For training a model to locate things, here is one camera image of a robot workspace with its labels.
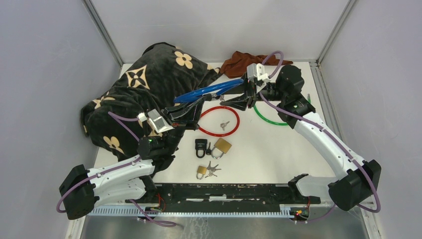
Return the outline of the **red cable lock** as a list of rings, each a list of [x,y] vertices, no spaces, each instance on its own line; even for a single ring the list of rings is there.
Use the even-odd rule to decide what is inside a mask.
[[[220,124],[230,121],[225,131]],[[234,134],[240,127],[239,113],[230,107],[216,106],[205,110],[201,114],[199,130],[209,136],[226,137]]]

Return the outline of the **blue cable lock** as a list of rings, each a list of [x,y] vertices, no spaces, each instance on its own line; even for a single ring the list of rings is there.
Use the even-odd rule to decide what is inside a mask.
[[[234,79],[227,82],[215,84],[212,86],[207,86],[204,88],[200,88],[189,93],[185,93],[180,95],[174,99],[174,103],[190,103],[195,102],[203,95],[211,94],[211,96],[221,96],[222,94],[226,93],[227,91],[242,85],[244,82],[243,79]]]

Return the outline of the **small brass padlock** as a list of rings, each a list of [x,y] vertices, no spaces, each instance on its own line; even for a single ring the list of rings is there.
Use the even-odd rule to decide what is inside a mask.
[[[198,166],[196,178],[198,180],[202,180],[205,177],[206,173],[207,173],[207,168],[206,167],[204,167],[204,166]]]

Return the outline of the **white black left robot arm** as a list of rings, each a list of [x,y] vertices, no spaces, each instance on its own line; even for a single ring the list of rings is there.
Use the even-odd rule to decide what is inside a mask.
[[[203,105],[215,94],[176,98],[177,106],[141,112],[135,118],[111,116],[120,124],[126,121],[148,123],[161,136],[136,137],[134,157],[102,167],[86,169],[80,164],[71,169],[59,187],[61,198],[56,211],[70,220],[89,214],[94,208],[119,200],[149,203],[157,195],[152,177],[167,169],[186,130],[199,129]]]

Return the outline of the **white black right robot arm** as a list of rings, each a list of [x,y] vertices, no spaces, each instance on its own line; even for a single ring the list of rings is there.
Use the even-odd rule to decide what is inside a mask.
[[[226,94],[233,98],[221,105],[239,110],[252,108],[263,101],[278,113],[280,119],[302,135],[326,160],[333,177],[313,177],[302,174],[290,181],[288,198],[293,203],[307,196],[329,198],[344,211],[363,208],[364,200],[373,197],[373,213],[381,210],[377,187],[381,166],[376,160],[367,161],[348,147],[323,121],[315,107],[302,94],[301,70],[294,65],[283,66],[275,82],[265,73],[264,66],[252,64],[246,73],[230,81]]]

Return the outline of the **black padlock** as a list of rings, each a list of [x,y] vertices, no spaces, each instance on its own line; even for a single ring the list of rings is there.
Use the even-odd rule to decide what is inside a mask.
[[[195,151],[197,158],[203,158],[206,155],[207,145],[207,139],[195,139]]]

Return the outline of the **green cable lock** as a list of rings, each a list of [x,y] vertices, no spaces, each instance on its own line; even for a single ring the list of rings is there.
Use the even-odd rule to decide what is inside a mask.
[[[296,98],[293,98],[290,101],[285,101],[283,99],[271,99],[269,96],[265,96],[265,98],[274,106],[281,108],[284,111],[287,111],[289,113],[304,117],[307,113],[315,113],[316,109],[311,104],[310,96],[308,96],[307,99],[303,95],[300,95]],[[280,111],[277,111],[278,117],[281,119],[281,121],[274,121],[272,119],[269,119],[265,117],[255,105],[253,107],[255,113],[266,123],[276,125],[276,126],[289,126],[290,128],[293,128],[293,126],[297,122],[297,118],[293,117],[289,114],[281,113]]]

